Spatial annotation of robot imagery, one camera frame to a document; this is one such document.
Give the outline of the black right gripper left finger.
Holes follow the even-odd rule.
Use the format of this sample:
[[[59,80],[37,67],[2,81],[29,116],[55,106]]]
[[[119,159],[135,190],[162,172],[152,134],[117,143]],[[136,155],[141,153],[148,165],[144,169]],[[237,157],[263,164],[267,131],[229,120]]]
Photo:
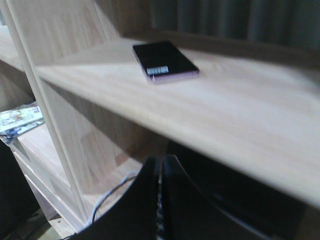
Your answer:
[[[158,159],[150,156],[123,196],[71,240],[155,240]]]

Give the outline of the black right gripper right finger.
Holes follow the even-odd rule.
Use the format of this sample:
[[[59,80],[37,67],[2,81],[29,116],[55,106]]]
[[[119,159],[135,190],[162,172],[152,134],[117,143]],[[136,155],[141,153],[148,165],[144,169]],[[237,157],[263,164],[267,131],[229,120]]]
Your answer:
[[[161,177],[164,239],[265,239],[262,233],[210,202],[175,155],[163,157]]]

